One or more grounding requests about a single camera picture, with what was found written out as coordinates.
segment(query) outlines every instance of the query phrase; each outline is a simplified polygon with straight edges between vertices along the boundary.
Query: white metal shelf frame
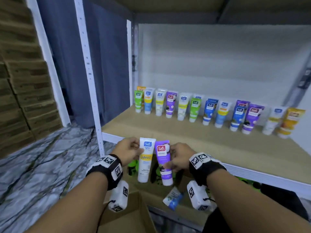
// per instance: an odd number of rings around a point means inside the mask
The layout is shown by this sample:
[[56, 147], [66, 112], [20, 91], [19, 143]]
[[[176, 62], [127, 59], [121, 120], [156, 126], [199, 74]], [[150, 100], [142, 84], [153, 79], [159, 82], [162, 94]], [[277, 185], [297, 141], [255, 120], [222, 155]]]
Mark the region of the white metal shelf frame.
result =
[[[103, 141], [112, 142], [116, 144], [119, 141], [121, 141], [123, 137], [101, 132], [96, 90], [95, 90], [95, 84], [94, 84], [94, 76], [93, 76], [93, 71], [92, 71], [92, 66], [91, 66], [91, 56], [90, 56], [90, 49], [88, 45], [88, 38], [87, 38], [87, 32], [86, 32], [86, 26], [85, 26], [85, 17], [84, 17], [82, 0], [75, 0], [75, 5], [76, 5], [77, 19], [78, 19], [78, 24], [79, 24], [81, 44], [82, 44], [82, 49], [83, 49], [83, 56], [84, 56], [86, 72], [88, 76], [88, 83], [89, 83], [90, 97], [91, 97], [91, 103], [92, 103], [92, 109], [93, 109], [93, 115], [94, 115], [94, 121], [95, 121], [95, 127], [96, 127], [96, 134], [98, 138], [98, 144], [99, 144], [100, 151], [102, 150], [100, 155], [104, 156], [105, 153], [103, 149]], [[125, 17], [129, 19], [128, 12], [126, 13]], [[134, 22], [135, 20], [133, 18], [131, 18], [131, 20], [132, 20], [132, 23], [131, 23], [132, 55], [131, 57], [129, 57], [129, 59], [132, 59], [132, 70], [129, 70], [129, 77], [130, 77], [129, 81], [130, 81], [130, 93], [133, 95], [135, 88], [138, 86], [138, 23], [135, 23]], [[130, 96], [130, 98], [131, 98], [131, 105], [132, 105], [134, 98], [133, 96]], [[270, 175], [270, 174], [263, 173], [263, 172], [250, 170], [247, 168], [238, 167], [238, 166], [231, 165], [231, 164], [225, 163], [224, 165], [227, 168], [227, 170], [235, 176], [243, 177], [243, 178], [257, 181], [260, 183], [264, 183], [264, 184], [272, 185], [275, 187], [294, 191], [299, 196], [305, 197], [307, 199], [311, 199], [311, 185], [310, 184], [282, 178], [279, 176]]]

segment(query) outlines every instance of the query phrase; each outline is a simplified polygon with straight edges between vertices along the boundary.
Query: black wristband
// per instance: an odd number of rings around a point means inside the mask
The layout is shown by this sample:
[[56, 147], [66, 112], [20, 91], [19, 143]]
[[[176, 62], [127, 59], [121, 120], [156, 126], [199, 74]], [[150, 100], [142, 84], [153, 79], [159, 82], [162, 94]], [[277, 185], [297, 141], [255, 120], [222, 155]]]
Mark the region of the black wristband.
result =
[[121, 160], [115, 154], [110, 154], [103, 158], [99, 158], [86, 171], [86, 176], [92, 172], [103, 173], [108, 180], [108, 190], [112, 190], [117, 187], [123, 176]]
[[205, 153], [194, 154], [189, 161], [189, 171], [193, 175], [196, 183], [200, 186], [207, 186], [206, 178], [212, 172], [218, 169], [227, 170], [219, 160]]

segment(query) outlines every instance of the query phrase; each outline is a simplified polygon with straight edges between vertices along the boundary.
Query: black fabric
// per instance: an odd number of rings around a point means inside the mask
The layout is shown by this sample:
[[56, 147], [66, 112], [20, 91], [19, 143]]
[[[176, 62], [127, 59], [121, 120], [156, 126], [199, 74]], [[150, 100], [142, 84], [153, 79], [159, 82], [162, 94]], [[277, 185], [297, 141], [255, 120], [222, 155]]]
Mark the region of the black fabric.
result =
[[[295, 192], [262, 184], [261, 192], [308, 221], [308, 214]], [[208, 217], [202, 233], [232, 232], [219, 208]]]
[[218, 169], [227, 170], [223, 165], [214, 161], [203, 163], [198, 169], [193, 166], [192, 162], [189, 162], [189, 171], [199, 186], [207, 186], [206, 177]]
[[115, 157], [116, 160], [113, 161], [113, 163], [112, 163], [108, 168], [106, 168], [106, 167], [104, 167], [104, 166], [102, 166], [102, 165], [99, 164], [99, 165], [97, 165], [97, 166], [92, 167], [92, 168], [87, 172], [87, 174], [86, 174], [86, 177], [87, 177], [87, 176], [88, 176], [90, 173], [92, 173], [92, 172], [101, 172], [101, 173], [103, 173], [103, 174], [107, 177], [107, 180], [108, 180], [108, 189], [107, 189], [107, 190], [112, 190], [112, 189], [116, 188], [117, 185], [119, 184], [119, 182], [120, 182], [122, 176], [123, 176], [123, 172], [122, 172], [122, 169], [121, 169], [121, 174], [120, 174], [120, 176], [118, 177], [118, 179], [117, 179], [117, 180], [113, 180], [112, 175], [111, 175], [111, 172], [112, 172], [119, 164], [121, 164], [121, 166], [122, 166], [122, 163], [121, 163], [121, 160], [119, 159], [119, 157], [116, 156], [115, 154], [110, 154], [110, 156]]

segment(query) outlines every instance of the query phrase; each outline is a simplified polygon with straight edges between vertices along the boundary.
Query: person's left hand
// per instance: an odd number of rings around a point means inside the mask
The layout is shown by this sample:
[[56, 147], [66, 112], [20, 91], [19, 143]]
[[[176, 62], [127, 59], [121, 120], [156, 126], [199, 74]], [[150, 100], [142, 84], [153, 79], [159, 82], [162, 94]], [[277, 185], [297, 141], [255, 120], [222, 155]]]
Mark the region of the person's left hand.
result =
[[115, 154], [121, 160], [122, 166], [127, 166], [133, 159], [138, 159], [139, 155], [144, 152], [139, 148], [139, 139], [136, 137], [124, 138], [115, 146], [112, 154]]

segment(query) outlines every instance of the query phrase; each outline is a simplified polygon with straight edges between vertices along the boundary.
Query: white sensor device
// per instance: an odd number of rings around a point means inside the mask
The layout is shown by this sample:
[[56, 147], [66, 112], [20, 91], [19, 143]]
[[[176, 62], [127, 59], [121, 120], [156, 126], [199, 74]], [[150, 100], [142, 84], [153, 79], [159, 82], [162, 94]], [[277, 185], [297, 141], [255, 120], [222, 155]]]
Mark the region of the white sensor device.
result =
[[112, 189], [108, 208], [113, 212], [120, 212], [127, 207], [128, 200], [128, 183], [120, 181], [116, 188]]
[[187, 185], [188, 194], [192, 203], [192, 206], [196, 210], [211, 210], [212, 204], [205, 191], [206, 186], [199, 186], [196, 181], [190, 181]]

